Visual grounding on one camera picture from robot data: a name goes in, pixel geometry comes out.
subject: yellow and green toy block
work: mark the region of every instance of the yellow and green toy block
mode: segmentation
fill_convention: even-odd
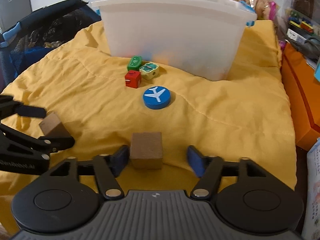
[[[143,65],[139,70],[141,76],[146,80],[150,80],[159,75],[159,65],[152,62]]]
[[[128,71],[129,70],[139,71],[141,64],[142,64],[142,57],[133,56],[127,66],[127,69],[128,69]]]

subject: gray ribbed panel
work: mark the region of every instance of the gray ribbed panel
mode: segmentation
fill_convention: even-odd
[[[129,191],[127,197],[105,202],[82,228],[58,236],[19,232],[14,240],[299,240],[285,232],[252,236],[223,224],[208,203],[189,199],[182,190]]]

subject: green domino block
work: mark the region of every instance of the green domino block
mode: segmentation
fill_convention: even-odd
[[[133,56],[127,66],[128,71],[129,70],[139,71],[139,67],[141,66],[141,63],[142,63],[142,57]]]

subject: orange box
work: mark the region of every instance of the orange box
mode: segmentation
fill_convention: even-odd
[[[290,44],[284,50],[281,74],[291,104],[296,145],[308,151],[320,137],[320,82]]]

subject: red cube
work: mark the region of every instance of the red cube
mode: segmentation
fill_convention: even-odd
[[[141,73],[135,70],[129,70],[124,76],[125,85],[130,88],[138,88],[141,83]]]

